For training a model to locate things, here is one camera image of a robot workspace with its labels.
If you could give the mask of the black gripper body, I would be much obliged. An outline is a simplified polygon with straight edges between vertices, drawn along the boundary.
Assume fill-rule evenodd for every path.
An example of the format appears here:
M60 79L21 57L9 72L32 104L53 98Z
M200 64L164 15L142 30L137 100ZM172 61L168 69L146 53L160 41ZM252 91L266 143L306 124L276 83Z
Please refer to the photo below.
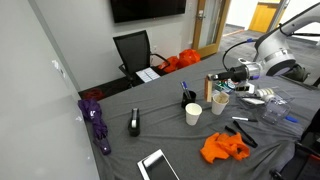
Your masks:
M230 69L232 74L231 80L234 82L240 82L242 80L246 80L249 77L248 68L245 65L232 67Z

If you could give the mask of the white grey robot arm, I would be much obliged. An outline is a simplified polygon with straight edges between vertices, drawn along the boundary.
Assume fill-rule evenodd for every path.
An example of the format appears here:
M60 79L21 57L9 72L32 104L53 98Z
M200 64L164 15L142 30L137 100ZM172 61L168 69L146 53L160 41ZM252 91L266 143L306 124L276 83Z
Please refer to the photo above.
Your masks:
M296 30L314 22L320 22L320 3L312 5L271 32L255 39L257 54L253 62L227 68L225 72L219 74L208 74L206 79L209 81L231 79L240 82L288 72L295 65L296 58L286 39L294 35Z

